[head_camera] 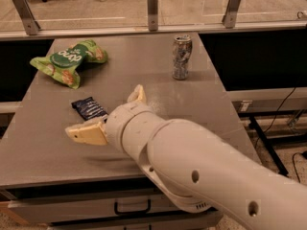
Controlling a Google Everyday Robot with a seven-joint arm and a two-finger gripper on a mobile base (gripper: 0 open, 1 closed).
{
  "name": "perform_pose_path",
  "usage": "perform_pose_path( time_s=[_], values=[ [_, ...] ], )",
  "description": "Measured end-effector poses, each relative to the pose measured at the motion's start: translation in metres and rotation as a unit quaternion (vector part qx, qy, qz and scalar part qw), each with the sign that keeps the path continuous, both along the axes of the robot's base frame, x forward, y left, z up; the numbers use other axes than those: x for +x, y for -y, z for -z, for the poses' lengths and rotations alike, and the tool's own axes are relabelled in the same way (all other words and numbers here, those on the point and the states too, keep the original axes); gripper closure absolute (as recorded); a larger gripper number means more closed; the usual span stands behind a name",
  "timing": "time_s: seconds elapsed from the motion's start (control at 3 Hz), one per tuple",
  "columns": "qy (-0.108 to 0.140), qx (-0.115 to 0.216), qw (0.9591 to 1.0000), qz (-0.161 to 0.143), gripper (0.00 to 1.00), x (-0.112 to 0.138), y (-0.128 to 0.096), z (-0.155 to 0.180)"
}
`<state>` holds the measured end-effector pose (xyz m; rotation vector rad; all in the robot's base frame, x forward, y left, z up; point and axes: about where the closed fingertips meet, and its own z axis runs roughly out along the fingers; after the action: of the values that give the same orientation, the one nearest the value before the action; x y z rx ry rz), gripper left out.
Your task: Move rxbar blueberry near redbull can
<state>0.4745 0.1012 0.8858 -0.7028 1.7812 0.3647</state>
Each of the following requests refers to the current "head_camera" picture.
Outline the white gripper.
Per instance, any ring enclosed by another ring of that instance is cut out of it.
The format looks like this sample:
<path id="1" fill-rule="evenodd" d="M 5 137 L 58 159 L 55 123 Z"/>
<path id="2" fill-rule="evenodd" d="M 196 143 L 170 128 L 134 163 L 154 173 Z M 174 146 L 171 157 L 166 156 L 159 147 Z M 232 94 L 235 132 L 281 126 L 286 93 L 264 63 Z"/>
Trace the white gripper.
<path id="1" fill-rule="evenodd" d="M 124 152 L 122 136 L 127 124 L 141 113 L 154 112 L 146 103 L 144 87 L 138 84 L 128 96 L 127 103 L 117 106 L 109 114 L 106 124 L 102 118 L 93 118 L 82 124 L 69 126 L 65 132 L 74 142 L 95 146 L 105 146 L 109 142 Z"/>

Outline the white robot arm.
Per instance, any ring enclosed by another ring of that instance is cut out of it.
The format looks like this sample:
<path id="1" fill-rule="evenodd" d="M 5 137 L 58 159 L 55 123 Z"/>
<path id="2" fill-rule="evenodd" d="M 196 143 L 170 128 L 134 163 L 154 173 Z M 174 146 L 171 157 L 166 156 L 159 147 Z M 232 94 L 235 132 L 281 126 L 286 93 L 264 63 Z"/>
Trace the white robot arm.
<path id="1" fill-rule="evenodd" d="M 84 119 L 66 129 L 72 140 L 127 154 L 179 209 L 214 207 L 247 230 L 307 230 L 306 186 L 254 162 L 203 126 L 160 118 L 143 86 L 111 113 L 92 98 L 72 106 Z"/>

